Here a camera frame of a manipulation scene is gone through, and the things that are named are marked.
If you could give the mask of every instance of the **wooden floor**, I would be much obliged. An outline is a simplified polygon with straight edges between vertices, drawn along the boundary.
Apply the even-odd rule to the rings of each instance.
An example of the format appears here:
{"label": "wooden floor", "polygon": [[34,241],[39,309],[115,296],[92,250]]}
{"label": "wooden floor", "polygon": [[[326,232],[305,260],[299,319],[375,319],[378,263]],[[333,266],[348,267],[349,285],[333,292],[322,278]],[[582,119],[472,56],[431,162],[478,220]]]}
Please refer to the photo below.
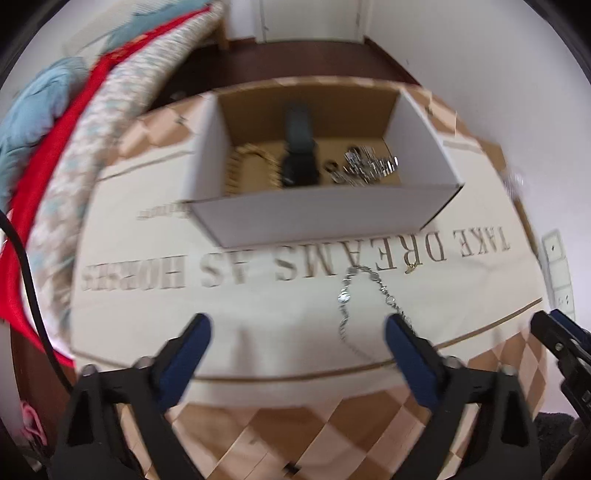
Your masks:
{"label": "wooden floor", "polygon": [[[163,87],[151,109],[237,83],[308,75],[416,83],[399,64],[371,43],[242,43],[233,44],[230,52],[221,52],[216,46],[195,50]],[[45,355],[15,332],[12,333],[12,356],[21,398],[36,409],[49,444],[54,446],[67,395]],[[73,370],[67,369],[67,374],[71,379],[75,378]]]}
{"label": "wooden floor", "polygon": [[195,50],[162,89],[151,109],[214,88],[279,77],[338,75],[417,83],[374,44],[290,41]]}

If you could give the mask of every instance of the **pink object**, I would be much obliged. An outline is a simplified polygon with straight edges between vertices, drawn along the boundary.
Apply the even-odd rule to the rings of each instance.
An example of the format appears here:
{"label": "pink object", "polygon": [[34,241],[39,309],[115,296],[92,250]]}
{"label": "pink object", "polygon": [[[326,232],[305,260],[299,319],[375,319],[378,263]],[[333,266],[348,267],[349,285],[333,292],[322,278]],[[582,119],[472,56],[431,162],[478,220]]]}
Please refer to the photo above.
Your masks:
{"label": "pink object", "polygon": [[29,442],[35,443],[35,440],[38,440],[39,443],[46,447],[47,437],[45,436],[45,432],[41,426],[39,415],[37,415],[35,409],[25,401],[21,402],[21,409],[22,420],[25,424],[24,428],[22,429],[22,434]]}

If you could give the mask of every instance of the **electrical outlet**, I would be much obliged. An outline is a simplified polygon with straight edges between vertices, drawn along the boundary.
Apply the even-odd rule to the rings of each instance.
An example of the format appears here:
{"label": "electrical outlet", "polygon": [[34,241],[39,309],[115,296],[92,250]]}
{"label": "electrical outlet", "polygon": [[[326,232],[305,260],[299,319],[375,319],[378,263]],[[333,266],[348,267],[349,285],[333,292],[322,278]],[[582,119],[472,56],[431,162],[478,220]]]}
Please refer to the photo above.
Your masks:
{"label": "electrical outlet", "polygon": [[554,304],[565,315],[574,311],[573,287],[568,286],[554,291]]}
{"label": "electrical outlet", "polygon": [[552,262],[548,265],[548,270],[550,272],[550,281],[552,282],[553,290],[570,285],[569,262],[566,258]]}
{"label": "electrical outlet", "polygon": [[562,247],[562,240],[558,230],[546,235],[542,239],[542,243],[544,244],[544,250],[546,252],[546,258],[548,258],[548,263],[564,258],[564,248]]}

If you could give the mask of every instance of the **light blue cloth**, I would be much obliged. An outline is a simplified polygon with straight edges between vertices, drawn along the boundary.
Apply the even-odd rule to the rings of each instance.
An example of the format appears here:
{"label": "light blue cloth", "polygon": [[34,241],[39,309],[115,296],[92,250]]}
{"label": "light blue cloth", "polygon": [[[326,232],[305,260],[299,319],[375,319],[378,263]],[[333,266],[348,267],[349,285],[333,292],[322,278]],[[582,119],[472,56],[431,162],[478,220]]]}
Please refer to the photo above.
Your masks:
{"label": "light blue cloth", "polygon": [[160,25],[170,22],[189,12],[199,10],[209,0],[179,0],[149,13],[134,13],[132,19],[125,25],[116,28],[106,43],[103,53],[112,51],[125,45],[135,37],[153,30]]}
{"label": "light blue cloth", "polygon": [[88,78],[84,59],[55,62],[18,95],[0,124],[0,209],[7,212],[14,189],[35,147],[80,93]]}

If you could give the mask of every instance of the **table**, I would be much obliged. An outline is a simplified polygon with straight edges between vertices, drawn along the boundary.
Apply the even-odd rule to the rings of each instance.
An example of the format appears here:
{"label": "table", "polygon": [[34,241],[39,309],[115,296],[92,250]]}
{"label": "table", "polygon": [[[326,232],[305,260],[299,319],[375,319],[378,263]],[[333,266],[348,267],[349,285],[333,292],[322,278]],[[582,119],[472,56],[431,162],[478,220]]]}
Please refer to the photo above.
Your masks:
{"label": "table", "polygon": [[[389,478],[412,448],[429,412],[391,365],[388,308],[367,279],[352,285],[348,337],[373,361],[339,337],[336,297],[352,263],[379,270],[417,334],[442,354],[474,368],[516,367],[539,408],[545,351],[528,332],[531,315],[547,307],[537,260],[480,144],[430,92],[406,88],[466,182],[415,235],[216,248],[180,193],[200,135],[200,97],[141,117],[111,151],[77,256],[76,365],[127,367],[208,313],[212,344],[169,413],[208,478],[280,476],[288,462],[300,468],[296,478]],[[477,411],[466,410],[446,475]],[[122,421],[148,471],[128,410]]]}

